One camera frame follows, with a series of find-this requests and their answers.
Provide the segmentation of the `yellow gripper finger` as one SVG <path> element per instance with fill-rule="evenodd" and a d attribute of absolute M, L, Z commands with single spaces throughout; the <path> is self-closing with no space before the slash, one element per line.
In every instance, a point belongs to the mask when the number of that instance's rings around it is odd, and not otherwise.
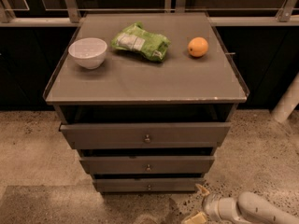
<path fill-rule="evenodd" d="M 207 216 L 203 212 L 198 212 L 194 215 L 190 215 L 182 220 L 181 224 L 206 224 Z"/>
<path fill-rule="evenodd" d="M 207 188 L 205 188 L 203 185 L 196 184 L 195 186 L 200 191 L 200 193 L 203 197 L 206 197 L 210 194 L 209 190 Z"/>

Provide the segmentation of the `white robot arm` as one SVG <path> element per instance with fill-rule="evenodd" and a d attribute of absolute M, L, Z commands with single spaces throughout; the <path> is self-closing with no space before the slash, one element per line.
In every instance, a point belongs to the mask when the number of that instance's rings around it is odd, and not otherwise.
<path fill-rule="evenodd" d="M 186 217 L 181 224 L 206 224 L 230 221 L 233 224 L 299 224 L 299 218 L 284 212 L 261 196 L 244 191 L 236 198 L 212 194 L 204 186 L 196 187 L 204 197 L 203 210 Z"/>

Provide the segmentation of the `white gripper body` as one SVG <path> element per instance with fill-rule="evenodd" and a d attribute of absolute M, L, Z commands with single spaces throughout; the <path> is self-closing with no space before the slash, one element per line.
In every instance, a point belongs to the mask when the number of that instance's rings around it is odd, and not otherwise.
<path fill-rule="evenodd" d="M 219 201 L 221 196 L 218 194 L 208 194 L 203 202 L 203 211 L 206 213 L 207 217 L 212 221 L 221 221 L 221 216 L 219 212 Z"/>

